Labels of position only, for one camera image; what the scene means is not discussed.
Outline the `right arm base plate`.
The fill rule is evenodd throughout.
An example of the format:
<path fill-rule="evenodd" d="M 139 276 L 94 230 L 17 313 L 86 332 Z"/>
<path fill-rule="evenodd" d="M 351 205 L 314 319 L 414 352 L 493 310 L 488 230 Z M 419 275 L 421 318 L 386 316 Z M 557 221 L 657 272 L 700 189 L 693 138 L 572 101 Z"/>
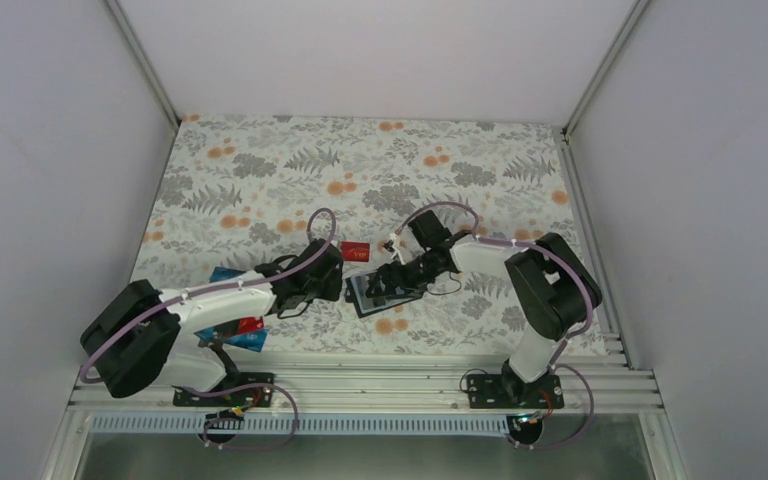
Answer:
<path fill-rule="evenodd" d="M 468 374 L 466 387 L 472 409 L 560 409 L 565 406 L 560 378 L 544 374 L 532 383 L 501 374 Z"/>

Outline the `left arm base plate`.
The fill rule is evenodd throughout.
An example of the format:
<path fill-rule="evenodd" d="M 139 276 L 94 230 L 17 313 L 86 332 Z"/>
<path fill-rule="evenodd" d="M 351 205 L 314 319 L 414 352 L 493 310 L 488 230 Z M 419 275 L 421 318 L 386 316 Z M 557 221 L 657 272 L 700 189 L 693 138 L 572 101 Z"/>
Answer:
<path fill-rule="evenodd" d="M 172 403 L 176 407 L 249 408 L 269 407 L 275 375 L 269 372 L 243 372 L 229 375 L 205 395 L 177 388 Z"/>

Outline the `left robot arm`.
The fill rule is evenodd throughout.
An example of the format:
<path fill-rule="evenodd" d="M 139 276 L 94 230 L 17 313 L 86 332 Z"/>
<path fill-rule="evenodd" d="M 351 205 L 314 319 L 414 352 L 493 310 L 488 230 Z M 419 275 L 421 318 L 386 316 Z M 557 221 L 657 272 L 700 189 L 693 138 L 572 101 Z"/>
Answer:
<path fill-rule="evenodd" d="M 314 300 L 336 301 L 343 258 L 318 239 L 299 256 L 285 256 L 229 280 L 188 289 L 127 285 L 82 333 L 88 355 L 80 378 L 101 383 L 114 398 L 153 384 L 188 387 L 223 405 L 238 391 L 229 361 L 199 332 L 245 318 L 293 312 Z"/>

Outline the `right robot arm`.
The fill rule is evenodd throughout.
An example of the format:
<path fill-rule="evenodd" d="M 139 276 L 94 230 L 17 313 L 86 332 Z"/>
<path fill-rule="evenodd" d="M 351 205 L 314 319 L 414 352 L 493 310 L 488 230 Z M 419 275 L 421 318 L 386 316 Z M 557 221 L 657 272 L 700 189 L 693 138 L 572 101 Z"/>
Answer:
<path fill-rule="evenodd" d="M 475 273 L 510 281 L 528 323 L 514 352 L 503 363 L 501 391 L 515 407 L 540 393 L 546 376 L 569 339 L 586 330 L 602 293 L 592 276 L 556 233 L 535 242 L 481 237 L 446 228 L 431 211 L 407 222 L 422 252 L 406 260 L 393 235 L 391 262 L 346 281 L 359 315 L 388 310 L 422 298 L 444 274 Z"/>

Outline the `red VIP card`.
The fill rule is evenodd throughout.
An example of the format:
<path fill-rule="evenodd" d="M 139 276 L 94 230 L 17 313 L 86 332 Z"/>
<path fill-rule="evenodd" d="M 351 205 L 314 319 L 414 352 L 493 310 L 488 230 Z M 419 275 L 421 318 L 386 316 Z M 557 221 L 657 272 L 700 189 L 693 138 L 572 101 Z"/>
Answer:
<path fill-rule="evenodd" d="M 345 261 L 367 263 L 370 261 L 371 245 L 367 242 L 343 241 L 340 243 L 340 252 Z"/>

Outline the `black card holder wallet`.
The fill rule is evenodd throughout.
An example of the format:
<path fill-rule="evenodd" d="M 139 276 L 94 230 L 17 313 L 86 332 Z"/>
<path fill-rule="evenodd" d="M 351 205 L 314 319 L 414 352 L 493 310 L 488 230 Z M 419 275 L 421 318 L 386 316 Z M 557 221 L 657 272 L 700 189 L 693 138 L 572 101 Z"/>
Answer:
<path fill-rule="evenodd" d="M 345 301 L 359 318 L 394 309 L 421 299 L 424 291 L 387 284 L 377 271 L 352 275 L 344 280 Z"/>

